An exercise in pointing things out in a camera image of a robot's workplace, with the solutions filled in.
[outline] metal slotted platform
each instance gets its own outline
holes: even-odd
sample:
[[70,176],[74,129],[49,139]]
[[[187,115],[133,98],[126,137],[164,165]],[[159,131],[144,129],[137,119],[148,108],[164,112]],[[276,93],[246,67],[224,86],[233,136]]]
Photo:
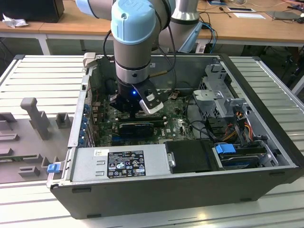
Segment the metal slotted platform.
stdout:
[[0,78],[0,113],[28,118],[20,108],[24,97],[37,98],[39,111],[49,118],[57,113],[73,117],[83,70],[82,56],[25,56],[10,64]]
[[[262,62],[252,57],[231,57],[232,62],[254,89],[298,149],[304,153],[303,103]],[[243,95],[231,84],[239,97]]]

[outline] wooden desk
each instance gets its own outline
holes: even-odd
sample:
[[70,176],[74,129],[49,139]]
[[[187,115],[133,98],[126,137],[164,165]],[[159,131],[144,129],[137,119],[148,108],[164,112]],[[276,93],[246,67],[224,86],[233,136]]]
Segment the wooden desk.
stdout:
[[77,34],[77,35],[106,35],[111,22],[97,19],[82,13],[75,2],[64,1],[65,11],[58,23],[44,23],[40,33],[45,34]]
[[[256,5],[272,6],[282,3],[281,0],[248,0]],[[247,8],[253,8],[256,11],[287,9],[288,3],[281,4],[273,8],[261,8],[249,3]],[[0,37],[16,38],[36,38],[39,40],[44,55],[50,55],[47,39],[96,39],[103,40],[110,29],[110,22],[103,19],[96,19],[80,12],[75,2],[71,0],[64,1],[64,15],[58,23],[29,22],[28,27],[8,28],[0,23]],[[304,45],[304,25],[294,22],[292,24],[283,21],[274,20],[266,13],[259,13],[266,19],[247,19],[237,18],[230,13],[212,14],[221,12],[218,7],[210,6],[200,0],[199,11],[206,9],[210,12],[212,27],[218,32],[218,44],[240,44],[240,45],[262,45],[262,46],[295,46]],[[202,14],[205,21],[208,21],[207,14]],[[198,42],[204,46],[210,39],[210,32],[202,30],[198,37]]]
[[[260,6],[272,6],[282,1],[279,0],[248,0]],[[280,4],[276,7],[261,8],[251,4],[246,4],[247,8],[253,8],[255,11],[284,11],[287,10],[288,3]],[[202,3],[200,0],[199,11],[206,12],[222,12],[219,8],[213,8],[209,4]],[[297,10],[292,10],[295,14],[300,15]],[[218,32],[218,43],[228,44],[252,44],[252,45],[272,45],[272,46],[302,46],[304,44],[304,25],[297,22],[285,23],[280,20],[272,20],[266,13],[257,13],[264,16],[266,19],[249,19],[237,18],[233,13],[230,13],[232,18],[225,13],[209,14],[212,27]],[[202,18],[208,22],[206,13],[203,13]],[[199,39],[210,39],[210,32],[203,30],[199,34]]]
[[40,27],[43,22],[30,22],[28,26],[11,28],[7,27],[4,23],[0,23],[0,32],[16,32],[16,33],[39,33]]

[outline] warning label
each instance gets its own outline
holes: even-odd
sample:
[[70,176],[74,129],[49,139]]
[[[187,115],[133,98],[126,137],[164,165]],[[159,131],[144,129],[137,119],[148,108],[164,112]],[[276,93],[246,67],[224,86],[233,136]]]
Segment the warning label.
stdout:
[[108,153],[108,178],[145,176],[143,151]]

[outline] table leg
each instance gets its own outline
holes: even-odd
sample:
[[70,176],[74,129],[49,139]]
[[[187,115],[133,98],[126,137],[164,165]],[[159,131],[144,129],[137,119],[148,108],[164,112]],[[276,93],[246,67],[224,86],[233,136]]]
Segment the table leg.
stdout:
[[83,39],[80,40],[80,47],[82,51],[86,51],[85,41]]
[[[304,74],[304,56],[300,56],[298,59],[298,68],[291,75],[291,77],[289,78],[289,81],[286,83],[286,85],[288,87],[290,87],[293,84],[293,82],[303,74]],[[292,89],[292,92],[295,95],[298,95],[299,92],[301,92],[301,90],[303,88],[304,88],[304,75],[302,76],[300,81],[294,86],[294,88]]]
[[50,56],[51,55],[51,51],[48,48],[48,43],[47,43],[47,36],[45,34],[39,34],[37,37],[41,50],[43,52],[44,55]]

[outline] light blue robot joint cap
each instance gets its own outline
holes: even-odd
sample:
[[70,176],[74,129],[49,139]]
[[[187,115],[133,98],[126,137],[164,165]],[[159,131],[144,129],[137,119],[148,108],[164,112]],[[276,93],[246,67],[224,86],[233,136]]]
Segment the light blue robot joint cap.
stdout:
[[111,30],[120,43],[142,43],[151,36],[155,25],[155,10],[148,0],[118,0],[112,6]]
[[89,0],[76,0],[76,5],[80,9],[81,12],[95,17],[94,13],[92,12]]

